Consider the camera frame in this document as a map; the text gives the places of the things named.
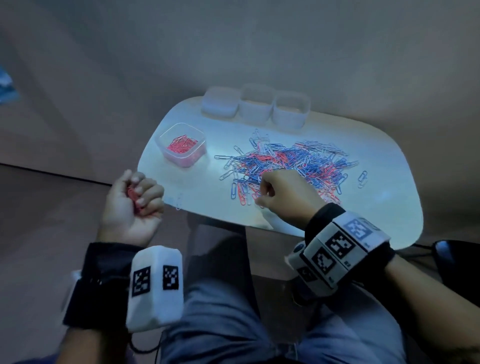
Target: forearm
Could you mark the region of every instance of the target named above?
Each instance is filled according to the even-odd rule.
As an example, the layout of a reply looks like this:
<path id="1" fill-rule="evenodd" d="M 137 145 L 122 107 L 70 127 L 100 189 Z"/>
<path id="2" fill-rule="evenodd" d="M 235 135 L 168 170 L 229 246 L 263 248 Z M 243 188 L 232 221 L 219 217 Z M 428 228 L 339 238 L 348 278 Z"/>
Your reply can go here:
<path id="1" fill-rule="evenodd" d="M 124 332 L 69 328 L 57 364 L 124 363 L 129 336 Z"/>
<path id="2" fill-rule="evenodd" d="M 447 363 L 480 363 L 480 308 L 396 256 L 367 288 Z"/>

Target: container with red paper clips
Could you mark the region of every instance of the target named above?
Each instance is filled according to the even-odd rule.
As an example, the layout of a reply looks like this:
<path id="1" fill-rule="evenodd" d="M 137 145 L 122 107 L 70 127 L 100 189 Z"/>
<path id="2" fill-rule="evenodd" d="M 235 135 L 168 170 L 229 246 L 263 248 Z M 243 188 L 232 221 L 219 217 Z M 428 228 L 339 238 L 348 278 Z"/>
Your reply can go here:
<path id="1" fill-rule="evenodd" d="M 155 139 L 156 144 L 169 161 L 180 167 L 190 167 L 207 151 L 205 134 L 179 122 Z"/>

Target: plastic container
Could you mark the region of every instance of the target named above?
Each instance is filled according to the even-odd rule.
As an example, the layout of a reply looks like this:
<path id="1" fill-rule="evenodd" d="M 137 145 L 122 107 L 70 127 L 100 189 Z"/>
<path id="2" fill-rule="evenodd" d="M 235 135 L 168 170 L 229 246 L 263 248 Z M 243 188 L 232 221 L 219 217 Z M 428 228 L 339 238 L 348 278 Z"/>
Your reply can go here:
<path id="1" fill-rule="evenodd" d="M 301 129 L 310 112 L 310 98 L 293 91 L 278 91 L 272 121 L 282 129 Z"/>
<path id="2" fill-rule="evenodd" d="M 197 144 L 185 153 L 175 153 L 167 149 L 173 139 L 182 135 L 187 135 L 189 138 L 196 139 L 198 141 Z M 159 137 L 155 138 L 155 142 L 166 159 L 183 168 L 192 166 L 207 152 L 205 134 L 184 122 L 179 122 L 172 126 Z"/>
<path id="3" fill-rule="evenodd" d="M 231 119 L 239 108 L 240 90 L 231 87 L 209 87 L 202 98 L 202 112 Z"/>
<path id="4" fill-rule="evenodd" d="M 239 112 L 246 121 L 265 124 L 272 113 L 275 90 L 266 85 L 246 84 L 240 91 Z"/>

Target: person's right hand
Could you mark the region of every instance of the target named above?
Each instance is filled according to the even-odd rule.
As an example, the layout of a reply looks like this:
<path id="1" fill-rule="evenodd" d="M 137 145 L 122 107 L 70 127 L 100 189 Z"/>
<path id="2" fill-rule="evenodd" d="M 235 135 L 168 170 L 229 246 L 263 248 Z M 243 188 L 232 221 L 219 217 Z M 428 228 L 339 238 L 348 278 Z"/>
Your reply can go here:
<path id="1" fill-rule="evenodd" d="M 274 212 L 283 221 L 305 230 L 312 217 L 326 205 L 315 188 L 296 170 L 275 170 L 262 174 L 259 206 Z"/>

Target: white table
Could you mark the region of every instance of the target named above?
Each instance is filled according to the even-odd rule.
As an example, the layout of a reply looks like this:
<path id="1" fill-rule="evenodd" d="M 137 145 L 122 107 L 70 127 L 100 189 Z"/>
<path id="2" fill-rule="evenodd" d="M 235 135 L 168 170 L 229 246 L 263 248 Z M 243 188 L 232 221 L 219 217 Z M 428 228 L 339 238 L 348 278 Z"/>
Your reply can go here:
<path id="1" fill-rule="evenodd" d="M 342 183 L 342 195 L 339 196 L 342 207 L 358 212 L 388 233 L 394 249 L 410 246 L 419 238 L 423 214 L 417 189 L 405 156 L 384 132 L 360 121 L 312 111 L 302 129 L 286 133 L 277 129 L 271 120 L 258 127 L 244 123 L 238 114 L 231 120 L 208 118 L 200 111 L 201 102 L 202 97 L 192 97 L 172 108 L 148 141 L 138 163 L 139 171 L 165 187 L 167 204 L 211 218 L 297 237 L 289 243 L 279 243 L 277 238 L 275 243 L 266 243 L 268 246 L 274 244 L 273 255 L 287 254 L 303 232 L 254 203 L 241 206 L 238 198 L 231 200 L 233 176 L 220 181 L 226 161 L 214 159 L 214 155 L 238 155 L 233 146 L 250 151 L 249 138 L 259 129 L 262 135 L 269 134 L 271 143 L 290 146 L 307 139 L 334 143 L 346 151 L 348 161 L 359 160 L 360 164 L 345 171 L 348 178 Z M 165 160 L 155 143 L 157 136 L 178 122 L 194 126 L 206 136 L 207 154 L 186 169 Z M 357 178 L 364 170 L 368 172 L 368 182 L 359 189 Z M 266 252 L 260 249 L 259 254 L 263 256 Z"/>

